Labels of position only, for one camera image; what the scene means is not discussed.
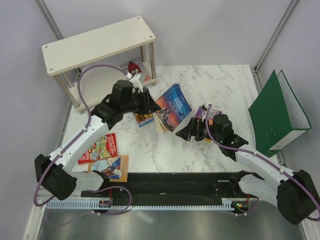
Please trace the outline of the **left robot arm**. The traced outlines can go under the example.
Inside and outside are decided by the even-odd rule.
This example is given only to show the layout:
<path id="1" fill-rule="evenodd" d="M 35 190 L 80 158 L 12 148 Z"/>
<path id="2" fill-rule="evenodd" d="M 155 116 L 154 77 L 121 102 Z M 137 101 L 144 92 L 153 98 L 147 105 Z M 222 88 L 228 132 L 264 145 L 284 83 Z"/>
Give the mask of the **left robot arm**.
<path id="1" fill-rule="evenodd" d="M 112 92 L 88 112 L 87 123 L 70 140 L 48 156 L 36 157 L 36 189 L 43 187 L 59 200 L 68 198 L 74 191 L 93 191 L 99 197 L 106 196 L 110 185 L 100 174 L 73 172 L 74 166 L 98 138 L 123 119 L 124 114 L 146 115 L 160 109 L 147 88 L 137 87 L 132 81 L 118 80 Z"/>

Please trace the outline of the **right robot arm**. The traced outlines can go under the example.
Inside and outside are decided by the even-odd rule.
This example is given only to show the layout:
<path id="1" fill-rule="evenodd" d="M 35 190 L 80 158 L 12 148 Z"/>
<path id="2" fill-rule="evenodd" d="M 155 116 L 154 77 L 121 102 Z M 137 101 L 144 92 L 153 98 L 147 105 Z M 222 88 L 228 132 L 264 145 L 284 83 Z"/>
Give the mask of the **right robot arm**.
<path id="1" fill-rule="evenodd" d="M 212 120 L 192 117 L 176 136 L 185 141 L 191 138 L 198 142 L 212 140 L 223 155 L 253 170 L 253 173 L 241 172 L 229 184 L 233 196 L 240 197 L 245 193 L 258 197 L 275 206 L 293 225 L 305 219 L 320 220 L 311 217 L 320 209 L 320 196 L 311 176 L 304 170 L 294 171 L 269 160 L 235 134 L 227 115 L 218 114 Z"/>

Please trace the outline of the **Jane Eyre blue book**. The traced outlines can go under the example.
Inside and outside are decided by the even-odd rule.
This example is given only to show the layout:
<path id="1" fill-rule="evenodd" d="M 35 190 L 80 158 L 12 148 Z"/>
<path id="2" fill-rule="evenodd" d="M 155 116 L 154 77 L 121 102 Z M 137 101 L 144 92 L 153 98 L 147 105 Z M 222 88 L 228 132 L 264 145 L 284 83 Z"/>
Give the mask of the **Jane Eyre blue book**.
<path id="1" fill-rule="evenodd" d="M 159 134 L 173 132 L 192 111 L 178 83 L 173 84 L 156 103 L 160 110 L 154 114 L 154 121 Z"/>

